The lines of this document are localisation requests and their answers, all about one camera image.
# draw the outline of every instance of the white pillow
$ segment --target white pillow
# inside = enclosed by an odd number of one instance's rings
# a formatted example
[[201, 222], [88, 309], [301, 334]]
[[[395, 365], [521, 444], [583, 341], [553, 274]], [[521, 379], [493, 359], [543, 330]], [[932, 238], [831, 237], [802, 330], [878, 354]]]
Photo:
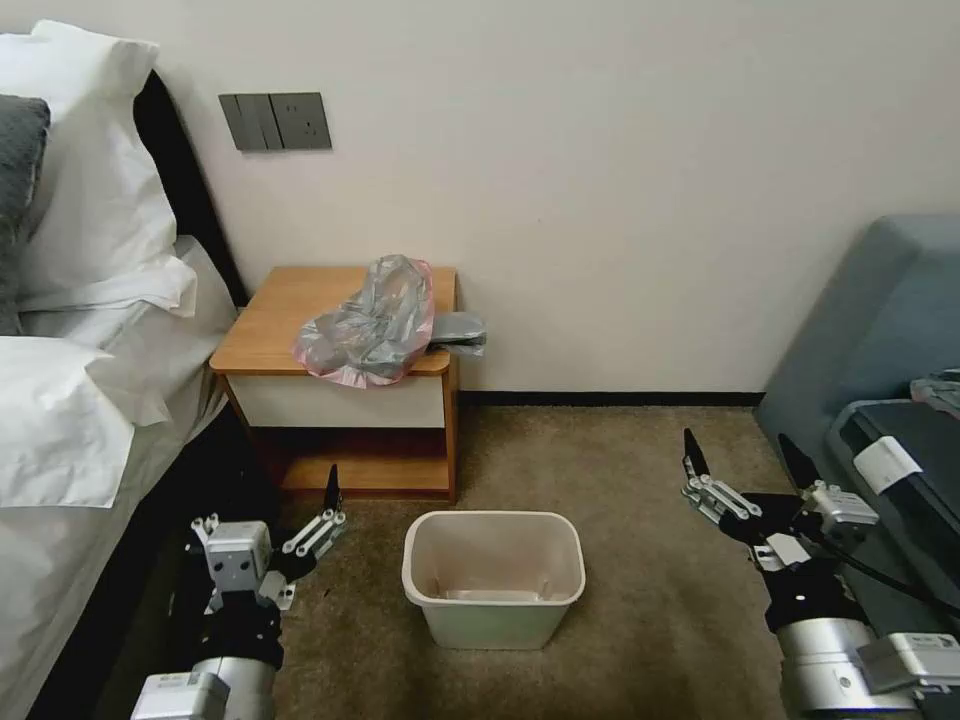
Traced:
[[[0, 93], [41, 97], [51, 128], [21, 262], [22, 310], [138, 300], [192, 314], [176, 221], [133, 121], [157, 47], [41, 20], [0, 35]], [[158, 268], [169, 272], [160, 273]]]

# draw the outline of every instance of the light switch panel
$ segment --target light switch panel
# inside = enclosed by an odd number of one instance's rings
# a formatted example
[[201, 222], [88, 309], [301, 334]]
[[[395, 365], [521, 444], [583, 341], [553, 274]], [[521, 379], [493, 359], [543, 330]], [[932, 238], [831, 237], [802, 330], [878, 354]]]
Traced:
[[329, 150], [330, 130], [320, 93], [270, 93], [284, 150]]
[[280, 131], [277, 130], [277, 121], [273, 117], [267, 95], [221, 95], [220, 106], [237, 150], [250, 152], [283, 149]]
[[220, 106], [241, 152], [332, 147], [320, 93], [220, 95]]

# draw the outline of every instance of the plastic bag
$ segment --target plastic bag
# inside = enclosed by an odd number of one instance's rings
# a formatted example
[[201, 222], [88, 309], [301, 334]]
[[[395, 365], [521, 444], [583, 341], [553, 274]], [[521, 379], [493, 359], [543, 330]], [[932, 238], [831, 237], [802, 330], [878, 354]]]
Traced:
[[944, 370], [910, 383], [910, 397], [960, 420], [960, 370]]
[[293, 356], [340, 385], [390, 385], [426, 350], [433, 322], [430, 265], [385, 255], [370, 264], [359, 292], [300, 329]]
[[431, 348], [443, 348], [457, 355], [483, 357], [487, 326], [483, 319], [468, 312], [442, 313], [433, 319]]

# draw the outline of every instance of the white trash can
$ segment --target white trash can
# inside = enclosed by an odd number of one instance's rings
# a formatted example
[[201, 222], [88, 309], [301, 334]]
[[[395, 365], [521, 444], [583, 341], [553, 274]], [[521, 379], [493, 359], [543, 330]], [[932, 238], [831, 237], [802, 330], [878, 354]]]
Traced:
[[421, 515], [402, 576], [436, 643], [473, 650], [542, 648], [586, 584], [576, 529], [545, 512]]

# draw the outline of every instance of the gray pillow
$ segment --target gray pillow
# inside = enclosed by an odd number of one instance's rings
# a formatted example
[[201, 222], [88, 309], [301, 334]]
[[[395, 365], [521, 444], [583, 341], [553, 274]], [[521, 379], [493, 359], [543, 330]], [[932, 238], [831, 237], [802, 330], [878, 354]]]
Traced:
[[50, 108], [43, 100], [0, 95], [0, 335], [19, 335], [17, 286], [24, 218], [40, 176]]

